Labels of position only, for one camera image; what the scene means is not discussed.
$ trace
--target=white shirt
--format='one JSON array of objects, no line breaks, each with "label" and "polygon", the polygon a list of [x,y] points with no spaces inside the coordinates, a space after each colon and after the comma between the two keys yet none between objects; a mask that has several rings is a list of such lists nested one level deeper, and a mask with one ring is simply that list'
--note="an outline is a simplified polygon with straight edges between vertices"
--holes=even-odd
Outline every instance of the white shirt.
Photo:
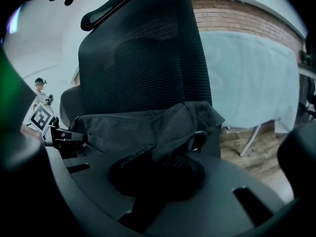
[{"label": "white shirt", "polygon": [[[36,94],[36,98],[34,99],[34,102],[33,102],[33,105],[32,105],[32,108],[34,105],[38,105],[39,102],[41,102],[42,104],[44,104],[45,100],[46,100],[46,97],[47,95],[44,93],[44,92],[41,92],[39,93],[38,91],[35,91],[35,94]],[[53,112],[53,108],[51,105],[45,105],[45,107],[52,113]]]}]

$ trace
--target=wooden floor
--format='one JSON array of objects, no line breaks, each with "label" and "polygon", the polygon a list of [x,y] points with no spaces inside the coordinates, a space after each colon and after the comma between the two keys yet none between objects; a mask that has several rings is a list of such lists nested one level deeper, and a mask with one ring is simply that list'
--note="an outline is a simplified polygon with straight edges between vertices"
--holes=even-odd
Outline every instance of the wooden floor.
[{"label": "wooden floor", "polygon": [[277,161],[277,150],[286,137],[274,133],[274,122],[261,126],[254,142],[243,157],[238,155],[247,143],[252,129],[222,129],[222,159],[230,161],[257,177],[285,201],[293,200],[292,188],[280,169]]}]

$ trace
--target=brick wall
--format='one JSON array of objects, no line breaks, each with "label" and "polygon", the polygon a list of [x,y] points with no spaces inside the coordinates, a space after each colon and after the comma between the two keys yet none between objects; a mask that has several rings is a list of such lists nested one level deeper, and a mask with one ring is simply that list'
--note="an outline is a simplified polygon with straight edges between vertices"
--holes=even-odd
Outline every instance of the brick wall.
[{"label": "brick wall", "polygon": [[235,0],[192,0],[200,32],[230,31],[273,40],[292,49],[300,62],[302,38],[270,13]]}]

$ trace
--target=light blue tablecloth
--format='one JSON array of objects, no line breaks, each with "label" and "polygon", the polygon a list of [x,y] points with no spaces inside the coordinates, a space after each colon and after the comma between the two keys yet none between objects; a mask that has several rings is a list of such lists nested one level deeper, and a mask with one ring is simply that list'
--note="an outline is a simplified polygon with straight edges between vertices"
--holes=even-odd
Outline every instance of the light blue tablecloth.
[{"label": "light blue tablecloth", "polygon": [[275,132],[293,129],[299,74],[292,50],[262,37],[202,32],[214,109],[223,126],[252,128],[276,120]]}]

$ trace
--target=black fabric bag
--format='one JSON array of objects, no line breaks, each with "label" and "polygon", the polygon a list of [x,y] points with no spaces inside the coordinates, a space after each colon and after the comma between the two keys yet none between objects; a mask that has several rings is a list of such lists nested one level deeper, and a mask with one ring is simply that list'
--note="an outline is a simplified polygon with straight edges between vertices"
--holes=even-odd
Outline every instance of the black fabric bag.
[{"label": "black fabric bag", "polygon": [[85,133],[88,143],[107,153],[136,152],[154,144],[153,160],[188,142],[197,131],[208,136],[224,119],[206,101],[178,103],[166,110],[86,115],[70,130]]}]

